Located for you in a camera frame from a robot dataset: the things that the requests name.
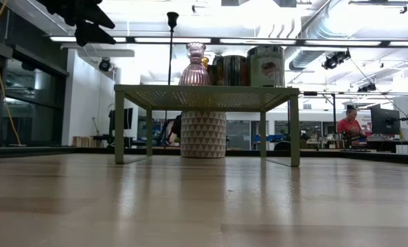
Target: red shirt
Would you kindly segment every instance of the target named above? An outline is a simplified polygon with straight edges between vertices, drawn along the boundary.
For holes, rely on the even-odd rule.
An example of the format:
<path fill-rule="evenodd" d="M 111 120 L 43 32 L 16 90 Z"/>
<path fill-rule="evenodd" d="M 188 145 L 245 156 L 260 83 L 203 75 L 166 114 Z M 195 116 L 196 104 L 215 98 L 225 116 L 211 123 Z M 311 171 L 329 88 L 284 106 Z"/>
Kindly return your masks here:
<path fill-rule="evenodd" d="M 357 120 L 350 122 L 347 119 L 342 119 L 339 121 L 337 130 L 338 133 L 346 132 L 353 136 L 360 133 L 361 127 Z"/>

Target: computer monitor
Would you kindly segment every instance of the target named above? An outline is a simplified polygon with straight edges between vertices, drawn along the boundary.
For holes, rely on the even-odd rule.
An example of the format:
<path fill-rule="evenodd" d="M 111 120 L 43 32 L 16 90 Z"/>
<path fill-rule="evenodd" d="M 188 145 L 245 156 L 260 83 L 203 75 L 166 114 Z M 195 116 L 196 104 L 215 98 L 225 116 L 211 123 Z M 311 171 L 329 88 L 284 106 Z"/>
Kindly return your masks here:
<path fill-rule="evenodd" d="M 400 134 L 399 111 L 371 108 L 372 134 Z"/>
<path fill-rule="evenodd" d="M 130 130 L 133 122 L 133 109 L 124 109 L 124 129 Z M 109 112 L 109 129 L 115 130 L 115 110 Z"/>

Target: table surface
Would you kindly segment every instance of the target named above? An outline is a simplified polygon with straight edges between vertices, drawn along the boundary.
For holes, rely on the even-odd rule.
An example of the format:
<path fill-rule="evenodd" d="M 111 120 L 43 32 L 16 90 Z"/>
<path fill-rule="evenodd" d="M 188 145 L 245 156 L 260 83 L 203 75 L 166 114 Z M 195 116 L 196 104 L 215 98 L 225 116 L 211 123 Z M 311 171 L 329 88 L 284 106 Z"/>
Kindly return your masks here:
<path fill-rule="evenodd" d="M 125 98 L 152 110 L 211 110 L 225 112 L 263 112 L 299 95 L 296 88 L 248 86 L 160 86 L 115 85 Z"/>

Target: pink glass vase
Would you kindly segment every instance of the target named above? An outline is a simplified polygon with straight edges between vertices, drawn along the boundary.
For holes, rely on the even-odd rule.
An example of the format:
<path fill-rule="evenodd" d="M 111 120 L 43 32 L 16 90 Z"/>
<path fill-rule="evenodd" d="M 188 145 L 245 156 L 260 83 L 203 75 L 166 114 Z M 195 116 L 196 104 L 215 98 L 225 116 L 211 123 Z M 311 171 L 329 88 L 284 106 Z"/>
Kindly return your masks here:
<path fill-rule="evenodd" d="M 181 86 L 210 86 L 210 76 L 201 62 L 204 56 L 205 45 L 201 43 L 189 43 L 186 45 L 190 64 L 185 68 L 179 85 Z"/>

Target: desk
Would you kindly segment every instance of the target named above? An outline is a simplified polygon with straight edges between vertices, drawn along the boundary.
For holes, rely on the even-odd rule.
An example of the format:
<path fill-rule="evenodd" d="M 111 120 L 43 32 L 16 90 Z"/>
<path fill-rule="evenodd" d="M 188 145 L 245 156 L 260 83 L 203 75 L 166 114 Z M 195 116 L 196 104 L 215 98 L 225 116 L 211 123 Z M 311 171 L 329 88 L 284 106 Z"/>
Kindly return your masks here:
<path fill-rule="evenodd" d="M 392 154 L 396 153 L 397 145 L 408 145 L 408 141 L 366 141 L 369 149 L 375 149 L 376 151 L 390 151 Z"/>
<path fill-rule="evenodd" d="M 124 100 L 146 110 L 147 158 L 152 156 L 152 111 L 197 110 L 237 113 L 260 113 L 260 157 L 267 157 L 267 123 L 269 110 L 289 101 L 291 133 L 299 136 L 299 89 L 252 86 L 162 86 L 116 84 L 115 91 L 115 162 L 124 160 Z M 300 140 L 291 141 L 291 166 L 300 165 Z"/>

